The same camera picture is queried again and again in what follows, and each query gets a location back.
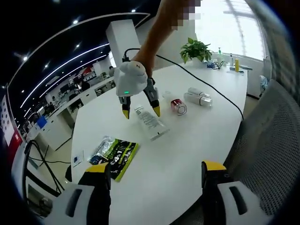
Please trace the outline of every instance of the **window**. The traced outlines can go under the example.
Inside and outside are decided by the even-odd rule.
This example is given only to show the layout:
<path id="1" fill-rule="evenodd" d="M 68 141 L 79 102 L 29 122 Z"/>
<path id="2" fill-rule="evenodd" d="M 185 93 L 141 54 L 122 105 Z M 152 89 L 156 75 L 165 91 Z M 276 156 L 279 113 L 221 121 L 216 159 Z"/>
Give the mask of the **window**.
<path id="1" fill-rule="evenodd" d="M 115 61 L 114 61 L 114 59 L 113 59 L 113 53 L 112 53 L 112 51 L 110 51 L 109 53 L 108 53 L 108 58 L 109 58 L 109 61 L 111 62 L 111 65 L 112 65 L 112 67 L 117 67 L 117 65 L 116 65 L 116 63 L 115 63 Z"/>
<path id="2" fill-rule="evenodd" d="M 195 12 L 197 39 L 223 53 L 245 55 L 262 60 L 265 56 L 263 35 L 258 21 L 244 0 L 204 0 Z"/>

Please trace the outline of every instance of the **ceiling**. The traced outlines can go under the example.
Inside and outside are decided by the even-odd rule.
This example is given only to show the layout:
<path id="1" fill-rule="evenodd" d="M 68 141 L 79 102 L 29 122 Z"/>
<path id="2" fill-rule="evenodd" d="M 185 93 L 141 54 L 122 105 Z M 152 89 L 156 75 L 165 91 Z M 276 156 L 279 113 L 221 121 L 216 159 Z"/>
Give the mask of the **ceiling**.
<path id="1" fill-rule="evenodd" d="M 80 22 L 100 15 L 131 12 L 132 9 L 136 12 L 150 13 L 148 20 L 155 16 L 160 0 L 111 0 L 106 1 L 105 6 L 101 0 L 9 2 L 8 4 L 12 5 L 8 8 L 13 8 L 14 13 L 4 25 L 7 46 L 4 48 L 5 59 L 2 64 L 0 85 L 6 85 L 12 79 L 24 56 L 29 55 L 51 36 L 72 25 L 74 20 Z M 45 86 L 46 83 L 54 76 L 63 76 L 62 72 L 67 74 L 80 64 L 109 53 L 108 45 L 84 54 L 63 66 L 53 73 L 45 84 L 39 86 L 20 109 L 36 85 L 57 67 L 83 52 L 107 44 L 105 31 L 111 21 L 132 19 L 136 25 L 144 17 L 144 15 L 119 15 L 96 19 L 74 26 L 43 45 L 24 63 L 9 86 L 9 98 L 17 120 L 21 123 L 24 111 L 38 104 L 39 96 L 48 88 Z"/>

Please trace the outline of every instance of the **green leaves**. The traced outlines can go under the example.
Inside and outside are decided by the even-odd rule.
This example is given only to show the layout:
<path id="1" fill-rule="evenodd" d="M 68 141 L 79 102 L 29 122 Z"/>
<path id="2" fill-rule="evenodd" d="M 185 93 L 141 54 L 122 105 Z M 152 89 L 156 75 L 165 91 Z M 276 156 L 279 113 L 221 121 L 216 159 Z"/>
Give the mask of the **green leaves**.
<path id="1" fill-rule="evenodd" d="M 183 45 L 180 52 L 181 58 L 184 63 L 188 61 L 188 59 L 197 58 L 200 61 L 206 59 L 207 61 L 211 59 L 211 52 L 207 49 L 208 45 L 205 45 L 203 42 L 198 40 L 193 40 L 190 37 L 187 39 L 188 43 Z"/>

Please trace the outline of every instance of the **white column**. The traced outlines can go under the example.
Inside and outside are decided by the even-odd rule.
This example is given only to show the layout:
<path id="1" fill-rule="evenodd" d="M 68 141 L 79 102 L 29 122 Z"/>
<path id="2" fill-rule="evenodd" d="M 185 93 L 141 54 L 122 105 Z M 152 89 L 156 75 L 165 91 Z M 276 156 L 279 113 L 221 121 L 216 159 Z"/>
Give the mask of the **white column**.
<path id="1" fill-rule="evenodd" d="M 110 23 L 106 36 L 112 50 L 117 67 L 122 63 L 124 52 L 128 48 L 140 48 L 139 39 L 132 20 L 119 20 Z M 137 51 L 129 51 L 127 56 L 132 59 Z"/>

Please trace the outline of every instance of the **small card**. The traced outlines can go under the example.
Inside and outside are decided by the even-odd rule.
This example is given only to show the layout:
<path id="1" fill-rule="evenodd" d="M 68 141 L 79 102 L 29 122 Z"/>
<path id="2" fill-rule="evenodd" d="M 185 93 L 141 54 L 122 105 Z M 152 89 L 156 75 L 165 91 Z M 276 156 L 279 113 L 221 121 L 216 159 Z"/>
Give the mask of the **small card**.
<path id="1" fill-rule="evenodd" d="M 77 166 L 84 160 L 84 152 L 81 151 L 77 156 L 73 158 L 73 167 Z"/>

